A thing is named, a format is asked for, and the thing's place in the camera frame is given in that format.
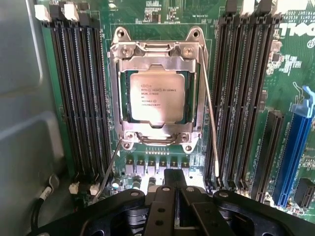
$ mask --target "black dimm slot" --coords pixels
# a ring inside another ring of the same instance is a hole
[[[93,37],[93,48],[94,48],[94,64],[97,68],[97,79],[95,80],[96,84],[96,99],[97,99],[97,104],[98,104],[98,114],[97,114],[97,134],[98,134],[98,142],[99,142],[99,161],[100,161],[100,168],[101,172],[103,175],[105,175],[108,163],[108,156],[109,156],[109,151],[110,148],[107,149],[106,145],[104,146],[104,141],[108,141],[107,139],[104,139],[105,135],[109,136],[109,133],[105,133],[102,127],[102,122],[103,120],[106,120],[106,118],[103,118],[106,113],[103,112],[103,109],[106,109],[105,102],[102,100],[104,97],[103,90],[105,87],[102,85],[102,80],[104,79],[103,77],[103,62],[102,62],[102,51],[101,51],[101,40],[100,40],[100,35],[98,33],[97,29],[94,29],[93,32],[94,37]]]
[[[214,69],[214,116],[215,116],[215,123],[216,123],[216,128],[217,128],[217,144],[218,144],[218,158],[219,158],[219,162],[220,162],[220,129],[218,129],[219,127],[219,113],[220,113],[220,102],[221,102],[221,92],[222,92],[222,87],[224,84],[223,81],[223,73],[224,73],[224,62],[227,60],[226,59],[226,55],[227,55],[227,41],[228,38],[230,36],[230,26],[228,26],[226,24],[226,21],[228,19],[223,17],[219,19],[219,25],[220,25],[220,29],[219,29],[219,36],[218,36],[218,45],[216,46],[216,66]],[[213,148],[210,145],[211,143],[211,137],[209,138],[209,143],[207,146],[207,153],[208,153],[208,158],[207,158],[207,172],[208,174],[206,174],[205,176],[207,176],[208,178],[211,179],[212,181],[212,185],[216,184],[217,187],[221,188],[222,187],[222,182],[216,182],[214,179],[212,179],[211,176],[209,176],[209,172],[212,171],[213,169],[213,163],[214,160],[213,158],[211,158],[213,156]]]
[[[233,41],[232,41],[232,52],[231,52],[231,61],[230,61],[230,68],[231,70],[229,71],[228,75],[228,86],[229,88],[227,91],[227,96],[226,96],[226,104],[225,107],[227,109],[226,116],[224,118],[224,127],[225,132],[223,134],[223,143],[222,143],[222,157],[224,159],[223,162],[223,171],[222,171],[222,178],[223,182],[225,183],[225,186],[228,187],[228,176],[230,173],[230,166],[231,162],[233,161],[234,157],[229,155],[229,148],[230,144],[228,143],[228,139],[230,138],[231,135],[231,118],[232,118],[232,103],[234,99],[234,93],[235,93],[235,87],[237,84],[237,70],[238,70],[238,63],[239,63],[239,50],[241,49],[241,35],[242,35],[242,26],[236,26],[234,27],[235,33],[233,35]]]
[[[219,78],[220,80],[224,81],[224,91],[223,95],[221,97],[222,102],[220,104],[220,110],[221,110],[221,116],[220,120],[218,120],[217,123],[217,129],[218,129],[218,155],[220,159],[219,167],[220,167],[220,180],[221,180],[221,185],[224,185],[223,177],[226,172],[226,156],[225,156],[225,133],[227,130],[227,126],[225,126],[226,123],[226,117],[228,115],[228,100],[230,97],[230,90],[231,90],[231,70],[232,70],[232,65],[234,62],[234,46],[235,46],[235,29],[232,24],[229,25],[229,41],[226,44],[228,47],[227,51],[227,56],[226,56],[226,70],[224,70],[223,78]]]
[[[214,68],[214,82],[212,84],[213,88],[213,106],[214,106],[214,115],[216,116],[217,114],[217,109],[218,109],[218,100],[220,97],[220,88],[221,88],[221,81],[218,80],[217,78],[219,77],[220,73],[220,66],[222,65],[222,60],[225,55],[225,41],[226,41],[226,36],[227,36],[227,29],[226,25],[220,25],[219,28],[219,33],[218,33],[218,38],[217,38],[217,46],[216,46],[216,62],[215,62],[215,68]],[[209,142],[207,145],[207,158],[206,158],[206,165],[205,165],[205,180],[206,181],[211,181],[209,185],[213,186],[214,182],[212,181],[212,175],[213,175],[213,164],[214,160],[212,158],[213,156],[213,148],[211,145],[212,138],[209,137]]]
[[[98,29],[95,29],[95,48],[96,48],[96,59],[99,74],[99,92],[100,92],[100,112],[101,120],[100,123],[100,139],[102,144],[102,162],[104,164],[104,172],[107,170],[111,160],[111,145],[110,145],[110,133],[108,128],[107,119],[107,103],[106,103],[106,82],[105,82],[105,71],[103,61],[103,50],[102,41]]]
[[[90,36],[91,29],[85,29],[84,32],[84,39],[85,39],[85,58],[86,58],[86,70],[89,76],[86,80],[86,88],[87,88],[87,100],[88,100],[88,111],[89,114],[87,115],[89,126],[91,129],[90,132],[90,142],[91,147],[93,149],[93,162],[95,167],[97,168],[97,172],[101,171],[100,169],[100,156],[98,151],[98,141],[97,141],[97,127],[96,127],[96,119],[97,119],[97,107],[96,107],[96,95],[95,95],[95,63],[93,61],[93,48],[91,47],[91,36]]]
[[[62,36],[62,29],[61,28],[52,28],[52,41],[56,59],[56,66],[57,66],[57,73],[59,84],[61,87],[61,94],[63,99],[63,109],[65,112],[66,117],[66,126],[69,133],[69,141],[71,150],[73,152],[73,158],[75,161],[76,171],[79,173],[84,173],[85,169],[83,167],[82,158],[80,156],[80,152],[78,150],[77,145],[75,145],[76,141],[76,131],[75,127],[73,127],[73,123],[70,120],[71,117],[71,97],[70,97],[70,90],[66,82],[67,72],[66,72],[66,61],[64,55],[64,48],[63,48],[63,36]]]
[[[63,29],[63,38],[65,45],[65,57],[68,65],[68,82],[71,90],[70,93],[72,94],[72,108],[74,112],[72,120],[75,123],[75,127],[77,130],[77,145],[79,146],[79,150],[81,152],[83,166],[85,166],[85,169],[91,170],[92,164],[89,159],[89,154],[87,150],[86,135],[84,135],[84,123],[82,117],[80,117],[79,111],[79,109],[81,109],[81,105],[78,104],[78,100],[81,96],[78,88],[76,88],[76,85],[78,83],[77,75],[75,73],[76,59],[74,56],[74,47],[72,44],[70,29]]]
[[[237,156],[237,147],[239,146],[240,142],[240,135],[241,135],[241,126],[242,120],[244,118],[244,106],[243,103],[243,93],[244,89],[247,87],[247,81],[245,80],[245,76],[247,74],[247,63],[248,58],[250,56],[249,46],[251,45],[252,39],[252,30],[248,27],[248,25],[242,26],[244,29],[244,35],[242,35],[242,54],[241,54],[241,61],[240,65],[237,69],[239,72],[237,74],[238,77],[238,86],[237,86],[237,95],[236,95],[236,104],[235,106],[235,115],[234,115],[234,122],[233,122],[233,131],[231,136],[231,146],[230,146],[230,155],[232,156],[233,160],[230,162],[229,167],[229,177],[228,177],[228,185],[230,188],[235,188],[235,175],[237,173],[238,167],[238,156]]]
[[[273,32],[274,32],[274,26],[263,25],[262,27],[263,27],[262,29],[263,40],[261,44],[262,53],[257,55],[260,58],[260,60],[259,60],[256,74],[253,76],[253,78],[256,78],[256,80],[254,81],[255,84],[254,84],[254,89],[253,89],[252,105],[251,105],[253,112],[252,112],[252,118],[250,122],[251,126],[249,129],[249,136],[247,139],[247,144],[245,146],[246,149],[244,152],[245,157],[247,158],[245,158],[243,171],[241,173],[242,181],[245,181],[246,179],[248,162],[249,162],[249,158],[250,158],[250,154],[252,150],[253,134],[255,131],[255,124],[256,124],[257,114],[258,114],[257,106],[258,106],[262,86],[264,84],[264,77],[265,77],[265,71],[266,71],[267,62],[268,62],[268,55],[270,52],[270,47],[271,47],[271,42],[272,42],[272,37],[273,37]]]
[[[99,173],[102,174],[105,170],[102,165],[102,150],[100,144],[100,103],[99,103],[99,68],[97,61],[97,51],[96,51],[96,38],[95,38],[95,30],[88,29],[88,37],[89,37],[89,47],[90,47],[90,57],[91,57],[91,70],[93,74],[93,102],[94,102],[94,115],[93,115],[93,129],[94,129],[94,142],[95,142],[95,152],[97,153],[95,159],[97,160],[97,164],[99,166]]]
[[[267,186],[270,181],[270,173],[275,160],[275,152],[278,146],[284,117],[278,111],[270,111],[260,147],[258,164],[252,186],[251,198],[263,203]]]
[[[84,122],[86,125],[86,138],[89,144],[89,157],[91,163],[93,165],[93,176],[98,173],[98,166],[95,160],[95,144],[93,138],[93,125],[91,124],[91,117],[93,117],[93,113],[91,112],[91,89],[90,89],[90,63],[89,63],[89,52],[87,49],[87,36],[85,33],[86,29],[76,29],[76,41],[77,41],[77,49],[78,49],[78,59],[79,66],[81,68],[81,93],[82,93],[82,102],[84,106]]]
[[[251,71],[253,69],[253,59],[255,58],[256,55],[256,47],[257,47],[257,42],[259,39],[259,34],[256,34],[256,25],[250,26],[249,27],[249,32],[248,32],[248,43],[250,46],[247,48],[247,53],[246,53],[246,60],[244,64],[244,68],[242,69],[242,78],[244,78],[244,90],[242,93],[242,102],[241,102],[241,115],[240,115],[240,120],[239,120],[239,127],[238,127],[238,133],[236,136],[236,144],[234,148],[234,153],[233,155],[237,156],[238,159],[238,170],[237,170],[237,175],[235,178],[235,183],[239,183],[240,179],[240,174],[242,173],[242,169],[244,166],[244,162],[246,161],[246,157],[242,155],[242,141],[243,141],[243,136],[244,134],[248,131],[246,129],[247,127],[247,117],[248,112],[247,112],[247,102],[248,102],[248,91],[251,87]]]

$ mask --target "metal bracket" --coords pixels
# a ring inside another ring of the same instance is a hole
[[[114,126],[118,136],[124,138],[123,145],[126,147],[123,148],[131,150],[133,143],[155,146],[181,145],[185,153],[192,153],[201,137],[205,106],[203,70],[197,78],[197,64],[201,64],[204,59],[208,65],[208,52],[202,29],[191,28],[185,41],[132,41],[127,30],[118,27],[107,55],[110,59]],[[128,70],[147,71],[152,65],[160,65],[165,71],[189,71],[194,74],[193,100],[198,103],[193,103],[192,113],[195,114],[197,110],[196,120],[186,124],[166,122],[161,127],[152,127],[145,121],[133,123],[123,120],[121,73]],[[132,138],[129,138],[130,133],[134,134]]]

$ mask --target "wire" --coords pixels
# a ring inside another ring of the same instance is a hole
[[[40,212],[41,205],[43,205],[44,199],[39,198],[36,200],[34,204],[33,211],[31,212],[31,230],[37,230],[38,229],[38,216]]]
[[[105,186],[106,186],[106,183],[107,183],[109,174],[110,174],[110,172],[111,172],[111,170],[112,170],[112,166],[113,166],[113,164],[114,164],[115,157],[116,157],[116,155],[117,155],[117,152],[119,151],[119,148],[120,148],[120,146],[121,146],[121,143],[122,143],[122,139],[120,139],[119,142],[118,142],[118,144],[117,144],[117,147],[116,147],[116,149],[115,149],[115,151],[114,151],[114,154],[113,154],[113,156],[112,156],[112,159],[111,159],[111,161],[110,161],[110,163],[109,163],[109,166],[108,166],[108,168],[107,168],[107,170],[106,170],[106,173],[105,173],[103,182],[102,182],[101,186],[99,187],[99,190],[98,190],[98,192],[96,193],[95,197],[93,198],[92,204],[94,204],[94,203],[97,202],[97,200],[98,200],[98,198],[100,197],[101,193],[102,193],[102,192],[104,191],[104,189],[105,189]]]
[[[206,59],[203,53],[203,48],[200,45],[199,48],[201,49],[201,57],[202,57],[202,68],[203,68],[203,78],[206,84],[206,91],[208,97],[208,104],[209,104],[209,113],[210,113],[210,121],[211,121],[211,133],[212,133],[212,146],[213,146],[213,154],[215,156],[215,176],[219,177],[219,159],[218,159],[218,149],[217,149],[217,131],[216,131],[216,124],[215,124],[215,116],[213,113],[212,103],[211,103],[211,94],[209,89],[208,83],[208,76],[207,76],[207,68],[206,68]]]

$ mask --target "blue clip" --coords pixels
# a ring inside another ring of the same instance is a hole
[[[291,111],[300,116],[312,118],[315,105],[315,92],[311,91],[308,86],[303,86],[303,89],[310,95],[310,98],[304,99],[303,104],[294,104]]]

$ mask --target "black pcie slot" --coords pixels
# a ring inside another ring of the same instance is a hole
[[[264,201],[267,191],[283,120],[284,117],[278,111],[268,113],[251,192],[251,198],[261,203]]]
[[[255,70],[252,74],[252,96],[250,100],[249,119],[247,121],[249,126],[248,129],[246,129],[248,132],[246,132],[244,141],[244,164],[242,166],[242,171],[240,172],[241,179],[239,180],[243,187],[247,187],[244,185],[244,183],[246,181],[247,168],[252,150],[252,140],[258,114],[257,106],[262,91],[262,86],[264,84],[265,71],[274,33],[274,26],[270,24],[262,24],[260,25],[260,29],[256,30],[256,32],[258,31],[260,31],[260,37],[262,37],[262,39],[259,47],[257,47],[258,52],[256,59],[258,59],[258,61],[255,63]]]
[[[63,110],[65,113],[65,121],[69,134],[70,147],[72,150],[73,159],[75,162],[76,171],[79,173],[85,173],[85,168],[83,166],[82,156],[79,147],[76,145],[76,128],[71,121],[72,109],[71,109],[71,93],[69,84],[67,83],[67,65],[64,56],[64,44],[63,35],[61,28],[52,28],[52,41],[55,52],[55,60],[58,72],[59,83],[61,87],[61,95],[63,99]]]
[[[88,137],[88,127],[85,123],[83,114],[82,93],[79,82],[79,68],[77,63],[77,50],[75,47],[74,29],[62,29],[65,48],[65,57],[67,60],[68,83],[72,94],[72,108],[74,116],[72,117],[77,130],[77,142],[81,151],[83,165],[86,169],[92,170],[95,175],[95,169],[91,157],[91,146]]]

